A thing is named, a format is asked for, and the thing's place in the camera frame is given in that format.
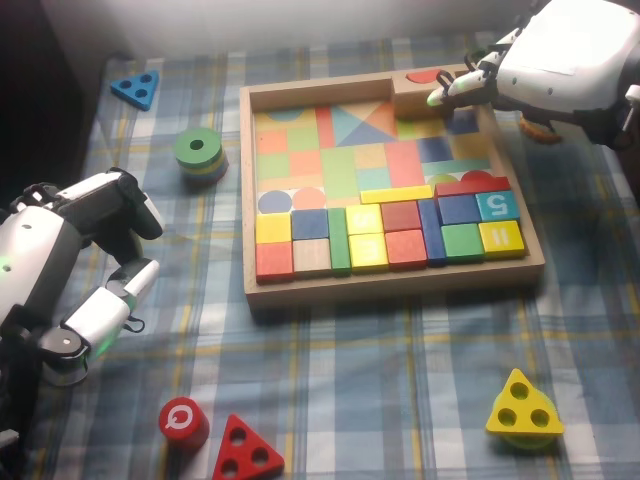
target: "robotic hand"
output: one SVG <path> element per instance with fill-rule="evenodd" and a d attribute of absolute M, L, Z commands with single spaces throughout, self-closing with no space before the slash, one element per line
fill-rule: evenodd
<path fill-rule="evenodd" d="M 638 13 L 607 0 L 551 0 L 528 22 L 518 18 L 477 65 L 465 58 L 465 75 L 441 72 L 427 103 L 492 103 L 553 133 L 624 148 L 640 110 Z"/>
<path fill-rule="evenodd" d="M 162 219 L 137 180 L 116 168 L 62 191 L 48 184 L 29 187 L 11 211 L 0 215 L 1 341 L 25 347 L 49 383 L 73 385 L 122 328 L 144 328 L 131 313 L 159 266 L 141 256 L 138 237 L 158 238 Z M 92 242 L 121 267 L 52 328 L 54 307 L 78 254 Z M 142 328 L 134 330 L 129 322 Z"/>

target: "plaid tablecloth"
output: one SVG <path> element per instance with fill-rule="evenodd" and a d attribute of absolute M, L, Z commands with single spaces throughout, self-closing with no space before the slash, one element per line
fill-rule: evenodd
<path fill-rule="evenodd" d="M 167 221 L 146 242 L 160 278 L 70 391 L 41 389 L 25 478 L 211 477 L 227 416 L 238 413 L 286 460 L 284 478 L 640 478 L 638 212 L 614 157 L 533 144 L 499 114 L 547 268 L 530 290 L 324 305 L 256 317 L 242 287 L 238 92 L 276 81 L 459 63 L 490 34 L 384 40 L 183 61 L 107 65 L 86 175 L 137 176 Z M 149 112 L 111 95 L 114 79 L 158 69 Z M 180 181 L 176 136 L 223 132 L 230 169 L 215 187 Z M 83 252 L 60 312 L 116 265 Z M 555 448 L 514 451 L 484 432 L 512 368 L 555 402 Z M 193 457 L 168 451 L 164 402 L 190 395 L 211 422 Z"/>

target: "triangle block with holes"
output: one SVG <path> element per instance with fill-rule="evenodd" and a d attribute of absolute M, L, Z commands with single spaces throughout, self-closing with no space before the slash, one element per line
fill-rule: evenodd
<path fill-rule="evenodd" d="M 151 108 L 158 86 L 158 72 L 141 73 L 111 82 L 111 92 L 118 98 L 145 112 Z"/>
<path fill-rule="evenodd" d="M 556 436 L 564 433 L 564 425 L 551 400 L 536 390 L 517 368 L 513 369 L 496 398 L 486 429 L 500 435 Z"/>
<path fill-rule="evenodd" d="M 211 480 L 266 480 L 284 470 L 284 459 L 237 415 L 229 415 Z"/>

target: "blue triangle block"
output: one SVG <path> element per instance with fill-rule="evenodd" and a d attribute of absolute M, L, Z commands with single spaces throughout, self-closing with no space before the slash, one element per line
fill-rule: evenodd
<path fill-rule="evenodd" d="M 372 127 L 368 123 L 363 122 L 358 125 L 356 129 L 351 132 L 342 142 L 337 143 L 336 139 L 336 144 L 339 147 L 352 147 L 354 145 L 366 145 L 369 143 L 391 143 L 395 141 L 396 139 L 391 135 L 387 135 L 377 128 Z"/>
<path fill-rule="evenodd" d="M 363 122 L 340 107 L 331 107 L 331 120 L 333 122 L 333 136 L 336 139 L 336 145 L 339 145 Z"/>
<path fill-rule="evenodd" d="M 111 83 L 111 92 L 127 103 L 148 112 L 158 86 L 158 72 L 150 72 L 121 78 Z"/>

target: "wooden frame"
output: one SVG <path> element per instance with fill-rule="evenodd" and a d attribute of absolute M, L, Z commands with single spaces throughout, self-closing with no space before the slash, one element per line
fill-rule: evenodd
<path fill-rule="evenodd" d="M 452 74 L 465 70 L 462 65 L 443 67 Z M 516 260 L 488 261 L 481 264 L 427 268 L 408 272 L 387 272 L 371 275 L 352 275 L 346 278 L 296 279 L 274 285 L 256 283 L 255 218 L 257 211 L 254 113 L 313 105 L 326 105 L 357 101 L 391 100 L 394 105 L 411 102 L 401 98 L 415 95 L 421 89 L 421 98 L 436 85 L 416 87 L 406 79 L 412 71 L 372 73 L 348 77 L 305 80 L 271 85 L 244 87 L 240 90 L 240 136 L 242 155 L 242 243 L 244 290 L 253 308 L 301 303 L 318 303 L 356 298 L 415 294 L 434 290 L 531 284 L 544 269 L 544 256 L 535 234 L 531 217 L 524 203 L 495 115 L 489 106 L 476 109 L 480 132 L 489 141 L 491 168 L 496 175 L 509 178 L 521 212 L 520 225 L 528 255 Z M 418 104 L 423 108 L 424 100 Z M 409 117 L 420 115 L 416 109 L 406 112 Z"/>

